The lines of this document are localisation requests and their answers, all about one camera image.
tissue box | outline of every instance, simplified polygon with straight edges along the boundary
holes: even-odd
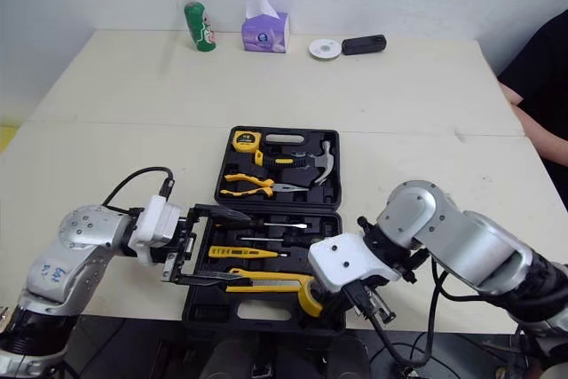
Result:
[[[276,14],[278,18],[260,14],[245,20],[241,32],[245,51],[286,52],[290,36],[288,14]]]

pliers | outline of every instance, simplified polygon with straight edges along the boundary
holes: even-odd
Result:
[[[233,175],[225,175],[225,180],[227,182],[234,181],[247,181],[251,184],[256,184],[258,188],[248,191],[234,192],[229,190],[221,190],[221,194],[232,195],[234,197],[242,197],[244,195],[251,195],[256,193],[264,192],[268,197],[272,197],[274,192],[284,192],[288,193],[291,191],[309,191],[310,188],[304,188],[302,186],[292,186],[290,184],[276,184],[272,179],[265,179],[264,181],[256,177],[251,177],[250,175],[245,175],[244,173],[237,173]]]

cable connector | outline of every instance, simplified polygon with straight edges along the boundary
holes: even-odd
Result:
[[[168,200],[170,198],[171,190],[174,189],[174,184],[176,184],[174,178],[165,178],[158,194]]]
[[[375,315],[375,307],[371,303],[367,289],[361,280],[352,281],[342,287],[342,291],[354,307],[360,310],[366,319]]]

black case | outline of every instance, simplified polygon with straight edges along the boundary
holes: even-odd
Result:
[[[331,143],[330,153],[334,156],[334,168],[322,186],[311,187],[305,193],[275,193],[267,198],[264,194],[253,194],[244,198],[223,195],[221,190],[247,191],[256,188],[249,182],[225,181],[226,174],[244,173],[257,178],[271,178],[276,183],[310,187],[321,170],[317,168],[284,169],[269,171],[254,164],[253,154],[237,153],[232,145],[236,130],[251,130],[263,135],[260,149],[265,154],[291,154],[308,152],[315,155],[323,153],[321,142]],[[304,142],[266,143],[265,137],[270,134],[301,135]],[[298,272],[313,274],[308,263],[308,249],[285,248],[275,241],[242,241],[240,236],[279,238],[283,234],[305,235],[310,237],[332,237],[342,232],[342,221],[335,213],[341,203],[341,182],[339,175],[339,134],[335,130],[278,129],[257,126],[238,126],[231,130],[225,148],[221,171],[215,189],[215,200],[222,205],[237,209],[253,219],[263,219],[272,223],[306,223],[305,230],[265,226],[262,230],[223,230],[209,221],[203,234],[195,271],[211,270],[228,272],[231,268],[242,268],[250,271]],[[241,246],[256,249],[267,249],[286,252],[288,257],[266,259],[209,258],[209,247]],[[288,320],[258,320],[239,317],[239,306],[243,302],[268,301],[290,313]],[[305,314],[299,306],[297,294],[292,293],[226,293],[219,287],[190,287],[183,322],[190,328],[231,329],[265,332],[291,332],[316,336],[335,336],[345,328],[344,313],[326,320],[314,319]]]

hammer head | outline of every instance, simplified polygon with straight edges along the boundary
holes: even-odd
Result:
[[[314,159],[314,166],[316,168],[323,169],[323,173],[319,175],[315,181],[313,181],[316,186],[322,185],[327,179],[327,176],[331,173],[331,170],[334,168],[334,156],[329,152],[330,147],[331,143],[329,141],[323,141],[321,143],[323,154],[315,157]]]

